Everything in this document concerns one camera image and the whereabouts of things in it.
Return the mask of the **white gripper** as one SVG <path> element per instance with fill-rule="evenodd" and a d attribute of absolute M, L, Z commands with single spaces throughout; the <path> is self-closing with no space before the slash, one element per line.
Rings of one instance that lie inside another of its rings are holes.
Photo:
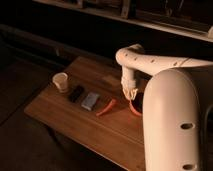
<path fill-rule="evenodd" d="M 136 88 L 135 71 L 130 68 L 123 68 L 121 84 L 125 97 L 130 97 L 130 100 L 134 100 L 138 93 L 138 89 Z"/>

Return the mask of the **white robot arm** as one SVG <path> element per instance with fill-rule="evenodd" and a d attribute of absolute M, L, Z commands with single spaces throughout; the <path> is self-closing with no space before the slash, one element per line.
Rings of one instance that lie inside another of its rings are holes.
<path fill-rule="evenodd" d="M 125 97 L 137 71 L 151 76 L 143 96 L 146 171 L 207 171 L 207 119 L 213 111 L 213 62 L 146 55 L 136 44 L 116 52 Z"/>

